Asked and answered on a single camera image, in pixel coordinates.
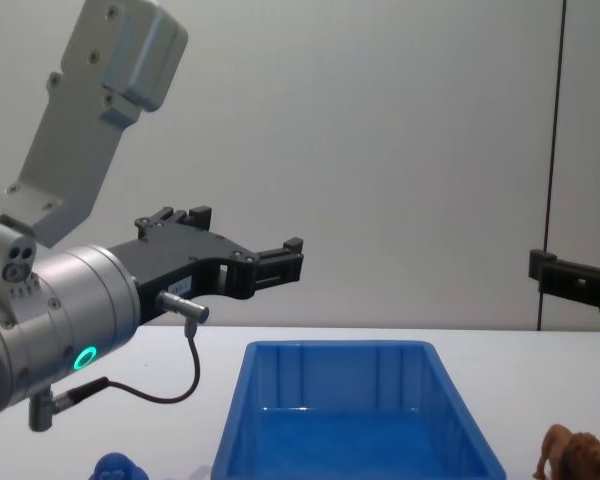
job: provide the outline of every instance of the black cable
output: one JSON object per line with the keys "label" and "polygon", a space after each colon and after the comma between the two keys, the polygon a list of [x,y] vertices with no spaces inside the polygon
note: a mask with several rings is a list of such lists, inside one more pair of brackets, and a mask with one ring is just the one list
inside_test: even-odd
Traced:
{"label": "black cable", "polygon": [[143,400],[146,400],[146,401],[152,402],[152,403],[173,404],[173,403],[180,403],[183,400],[186,400],[193,394],[193,392],[196,391],[196,388],[198,388],[198,384],[200,383],[200,357],[198,355],[198,349],[196,348],[196,345],[193,342],[193,338],[189,338],[187,340],[189,342],[189,349],[191,350],[191,355],[193,356],[193,364],[194,364],[194,368],[195,368],[195,374],[193,377],[193,383],[189,387],[189,390],[184,392],[179,397],[175,397],[175,398],[154,397],[153,395],[143,393],[139,390],[136,390],[135,388],[131,388],[128,385],[124,385],[124,384],[118,383],[118,382],[109,382],[109,386],[113,387],[113,388],[118,388],[120,390],[124,390],[125,392],[128,392],[132,395],[135,395],[136,397],[140,397]]}
{"label": "black cable", "polygon": [[[544,221],[544,242],[543,250],[547,253],[549,246],[549,219],[551,217],[551,197],[553,194],[553,169],[556,159],[556,139],[558,137],[558,110],[560,105],[560,83],[562,81],[562,52],[564,51],[564,29],[567,17],[567,0],[562,0],[562,20],[560,22],[560,44],[558,46],[558,72],[556,74],[556,96],[553,103],[553,133],[551,136],[551,159],[549,161],[549,185],[547,188],[547,210]],[[544,304],[544,294],[540,292],[538,302],[538,322],[536,330],[542,330],[542,310]]]}

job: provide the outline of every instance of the white wall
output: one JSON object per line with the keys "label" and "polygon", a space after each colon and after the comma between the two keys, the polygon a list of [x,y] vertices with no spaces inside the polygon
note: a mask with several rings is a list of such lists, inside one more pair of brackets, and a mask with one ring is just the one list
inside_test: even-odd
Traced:
{"label": "white wall", "polygon": [[[569,0],[549,251],[600,267],[600,1]],[[543,328],[600,330],[597,309],[546,297]]]}
{"label": "white wall", "polygon": [[[214,208],[248,248],[306,240],[298,284],[214,323],[534,328],[560,0],[168,0],[190,45],[62,245]],[[0,189],[79,0],[0,2]]]}

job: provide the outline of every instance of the green led ring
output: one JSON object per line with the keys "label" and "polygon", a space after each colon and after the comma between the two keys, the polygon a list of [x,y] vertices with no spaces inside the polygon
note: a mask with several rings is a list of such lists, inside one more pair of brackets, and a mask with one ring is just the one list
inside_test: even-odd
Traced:
{"label": "green led ring", "polygon": [[91,362],[93,362],[96,359],[97,355],[98,355],[98,350],[96,349],[96,347],[85,348],[82,352],[80,352],[80,355],[78,355],[78,357],[76,358],[76,361],[73,362],[74,370],[83,369],[84,367],[89,365]]}

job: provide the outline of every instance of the black vertical line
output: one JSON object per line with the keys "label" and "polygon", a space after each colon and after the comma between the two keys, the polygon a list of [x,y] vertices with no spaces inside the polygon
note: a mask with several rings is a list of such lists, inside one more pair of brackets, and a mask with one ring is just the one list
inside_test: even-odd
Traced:
{"label": "black vertical line", "polygon": [[[562,20],[560,22],[560,45],[558,47],[558,71],[556,73],[556,96],[553,102],[553,133],[551,136],[551,160],[549,161],[549,185],[547,187],[547,211],[544,220],[544,241],[542,249],[547,253],[549,245],[549,220],[551,218],[551,196],[553,194],[553,170],[556,160],[556,138],[558,137],[558,111],[560,107],[560,84],[562,81],[562,53],[564,51],[564,27],[567,18],[567,0],[562,0]],[[536,330],[542,330],[542,310],[544,294],[540,292],[538,301],[538,323]]]}

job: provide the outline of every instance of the blue plastic bin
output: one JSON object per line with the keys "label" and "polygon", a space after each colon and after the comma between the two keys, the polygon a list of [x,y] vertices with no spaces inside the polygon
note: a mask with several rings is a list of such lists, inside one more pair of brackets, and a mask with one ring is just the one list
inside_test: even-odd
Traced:
{"label": "blue plastic bin", "polygon": [[211,478],[506,475],[432,345],[294,341],[247,347]]}

